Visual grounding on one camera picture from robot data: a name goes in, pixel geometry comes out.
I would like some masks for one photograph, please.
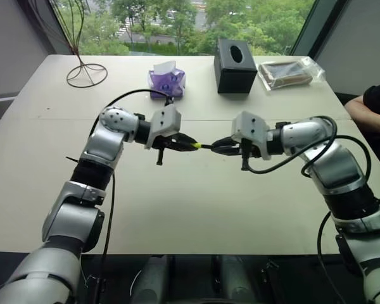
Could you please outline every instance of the wall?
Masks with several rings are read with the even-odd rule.
[[[316,60],[335,92],[380,84],[380,0],[351,0]]]
[[[15,0],[0,0],[0,95],[18,92],[48,55]]]

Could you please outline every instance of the plastic bag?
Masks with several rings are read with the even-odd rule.
[[[280,87],[326,81],[325,71],[310,57],[293,61],[262,63],[258,66],[258,75],[268,91]]]

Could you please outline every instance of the silver robot arm segment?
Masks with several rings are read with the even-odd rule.
[[[241,150],[243,144],[252,144],[264,160],[282,153],[295,155],[332,131],[327,120],[316,117],[270,130],[262,118],[242,112],[232,123],[232,139],[241,143]],[[300,157],[307,163],[325,145],[320,143]],[[374,197],[356,159],[337,141],[308,168],[308,174],[331,211],[345,264],[363,276],[369,303],[380,304],[380,199]]]
[[[122,108],[105,108],[71,179],[45,219],[44,244],[8,279],[0,290],[0,304],[74,303],[80,255],[97,244],[105,215],[96,206],[104,201],[124,141],[149,149],[158,136],[178,133],[180,124],[181,115],[173,104],[155,112],[150,122]]]

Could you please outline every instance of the wire sculpture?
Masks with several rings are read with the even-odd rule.
[[[52,7],[55,17],[63,30],[63,35],[42,17],[38,2],[39,0],[28,0],[30,8],[36,17],[37,26],[48,36],[64,44],[79,60],[79,65],[73,68],[66,76],[66,82],[72,87],[93,87],[103,82],[107,76],[107,69],[98,63],[84,63],[79,53],[79,42],[82,36],[85,17],[85,5],[83,0],[49,0],[47,5]],[[72,21],[65,21],[62,10],[69,8]]]

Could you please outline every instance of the table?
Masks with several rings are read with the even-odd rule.
[[[146,87],[152,64],[169,59],[187,72],[186,96],[177,102],[183,118],[180,131],[200,142],[228,136],[231,120],[241,110],[261,115],[270,126],[280,120],[329,115],[337,120],[340,134],[364,141],[326,83],[267,93],[256,79],[246,99],[231,101],[237,96],[216,93],[212,57],[90,56],[84,61],[103,64],[109,76],[96,87],[75,89],[65,84],[75,58],[48,56],[0,121],[0,251],[32,251],[40,246],[44,218],[75,166],[65,156],[79,157],[93,118],[105,104],[126,91]],[[284,59],[289,58],[256,57],[255,61]],[[162,104],[147,94],[121,102],[148,118]],[[350,142],[346,146],[364,166],[360,148]],[[166,151],[162,167],[155,165],[156,156],[157,151],[125,144],[116,169],[109,253],[316,252],[317,229],[327,207],[312,181],[300,175],[301,160],[268,176],[242,172],[240,158],[208,151]],[[380,163],[371,156],[369,184],[380,197]],[[251,164],[267,168],[283,158]],[[101,206],[106,214],[109,208],[110,193]],[[101,253],[105,232],[103,227],[91,253]],[[329,223],[324,253],[338,252],[334,234]]]

